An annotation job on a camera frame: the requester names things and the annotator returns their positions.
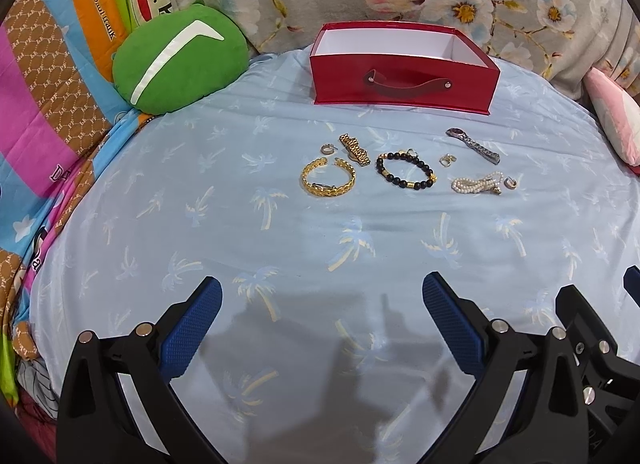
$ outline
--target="open red box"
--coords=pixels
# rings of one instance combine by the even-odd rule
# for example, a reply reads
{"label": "open red box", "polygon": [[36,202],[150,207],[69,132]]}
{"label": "open red box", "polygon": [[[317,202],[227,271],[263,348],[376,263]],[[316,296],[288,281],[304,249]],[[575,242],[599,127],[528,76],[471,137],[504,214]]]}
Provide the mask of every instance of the open red box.
{"label": "open red box", "polygon": [[316,104],[391,104],[489,114],[500,70],[457,29],[325,24],[311,51]]}

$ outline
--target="mattress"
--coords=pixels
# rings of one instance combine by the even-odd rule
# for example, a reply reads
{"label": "mattress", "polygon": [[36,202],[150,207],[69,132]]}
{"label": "mattress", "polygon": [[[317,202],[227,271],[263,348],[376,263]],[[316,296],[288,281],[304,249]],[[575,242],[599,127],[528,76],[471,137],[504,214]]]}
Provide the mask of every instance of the mattress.
{"label": "mattress", "polygon": [[[640,183],[592,115],[496,62],[489,116],[314,106],[305,50],[263,58],[149,123],[79,204],[34,282],[32,329],[53,389],[79,332],[129,333],[206,275],[222,283],[222,309],[172,387],[232,463],[415,463],[473,382],[422,304],[431,271],[489,318],[535,333],[558,325],[555,295],[575,284],[620,354],[637,360],[640,311],[622,276],[640,258]],[[446,136],[450,127],[497,151],[518,188],[453,192],[453,178],[496,167]],[[371,165],[356,167],[344,196],[308,194],[302,168],[343,133],[372,159],[415,149],[438,181],[400,189]],[[438,164],[444,154],[457,157],[450,168]],[[387,164],[418,177],[413,165]],[[346,182],[337,167],[313,175]],[[485,445],[504,429],[520,382]],[[161,448],[125,387],[146,440]]]}

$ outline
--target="blue textured pad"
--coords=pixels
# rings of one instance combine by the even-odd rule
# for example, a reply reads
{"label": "blue textured pad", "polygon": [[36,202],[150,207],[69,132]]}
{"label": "blue textured pad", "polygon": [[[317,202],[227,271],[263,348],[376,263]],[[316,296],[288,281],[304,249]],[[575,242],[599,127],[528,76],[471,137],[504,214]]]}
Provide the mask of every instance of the blue textured pad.
{"label": "blue textured pad", "polygon": [[162,343],[159,370],[166,383],[185,373],[221,306],[222,286],[211,279]]}
{"label": "blue textured pad", "polygon": [[460,370],[478,379],[484,372],[482,338],[433,275],[422,283],[422,299]]}
{"label": "blue textured pad", "polygon": [[631,266],[626,270],[624,278],[625,290],[629,296],[634,299],[638,307],[640,307],[640,269],[637,266]]}

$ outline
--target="leather strap handle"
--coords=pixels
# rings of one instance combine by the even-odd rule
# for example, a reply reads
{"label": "leather strap handle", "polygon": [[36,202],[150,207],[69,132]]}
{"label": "leather strap handle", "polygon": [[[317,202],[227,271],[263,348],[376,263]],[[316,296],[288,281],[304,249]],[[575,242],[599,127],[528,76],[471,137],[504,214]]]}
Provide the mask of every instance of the leather strap handle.
{"label": "leather strap handle", "polygon": [[396,99],[416,98],[417,96],[423,96],[425,94],[442,92],[449,90],[452,86],[449,78],[434,78],[434,80],[429,80],[428,82],[420,83],[420,85],[414,85],[412,87],[397,87],[387,85],[385,82],[386,76],[375,69],[371,69],[364,75],[365,85],[372,87],[376,92],[382,94],[382,96],[389,96],[390,98]]}

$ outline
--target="white pearl strand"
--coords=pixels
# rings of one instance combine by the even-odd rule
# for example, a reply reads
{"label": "white pearl strand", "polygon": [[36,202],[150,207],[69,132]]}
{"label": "white pearl strand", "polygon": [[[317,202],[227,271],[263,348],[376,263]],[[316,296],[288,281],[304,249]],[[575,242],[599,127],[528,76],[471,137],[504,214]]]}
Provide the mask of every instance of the white pearl strand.
{"label": "white pearl strand", "polygon": [[459,177],[453,180],[451,187],[458,193],[480,193],[481,191],[492,190],[495,187],[500,188],[503,177],[501,171],[494,171],[477,181],[467,177]]}

